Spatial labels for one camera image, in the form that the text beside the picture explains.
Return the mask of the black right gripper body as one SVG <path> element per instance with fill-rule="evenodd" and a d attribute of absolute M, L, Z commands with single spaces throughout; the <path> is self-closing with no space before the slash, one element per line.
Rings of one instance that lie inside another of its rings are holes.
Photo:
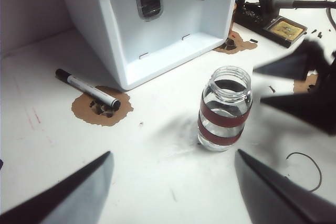
<path fill-rule="evenodd" d="M 319 68 L 319 85 L 324 85 L 335 75 L 335 50 L 332 52 L 333 62 L 329 64 L 324 56 L 322 56 Z"/>

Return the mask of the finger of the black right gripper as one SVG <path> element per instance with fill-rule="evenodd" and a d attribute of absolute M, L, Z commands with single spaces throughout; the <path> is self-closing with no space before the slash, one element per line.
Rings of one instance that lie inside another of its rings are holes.
<path fill-rule="evenodd" d="M 308 93 L 264 97 L 260 102 L 335 135 L 335 78 L 329 77 Z"/>
<path fill-rule="evenodd" d="M 292 53 L 264 65 L 256 66 L 254 73 L 294 80 L 306 80 L 309 71 L 319 73 L 324 50 L 317 41 L 304 40 Z"/>

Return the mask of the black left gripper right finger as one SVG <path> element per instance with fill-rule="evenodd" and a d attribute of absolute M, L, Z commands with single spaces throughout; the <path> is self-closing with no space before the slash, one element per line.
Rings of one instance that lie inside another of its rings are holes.
<path fill-rule="evenodd" d="M 252 223 L 335 223 L 335 204 L 238 149 L 235 170 Z"/>

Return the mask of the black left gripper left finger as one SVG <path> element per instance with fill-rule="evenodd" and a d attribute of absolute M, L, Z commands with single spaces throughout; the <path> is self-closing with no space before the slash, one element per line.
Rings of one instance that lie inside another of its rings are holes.
<path fill-rule="evenodd" d="M 98 223 L 113 170 L 114 156 L 108 151 L 48 190 L 1 214 L 1 223 Z"/>

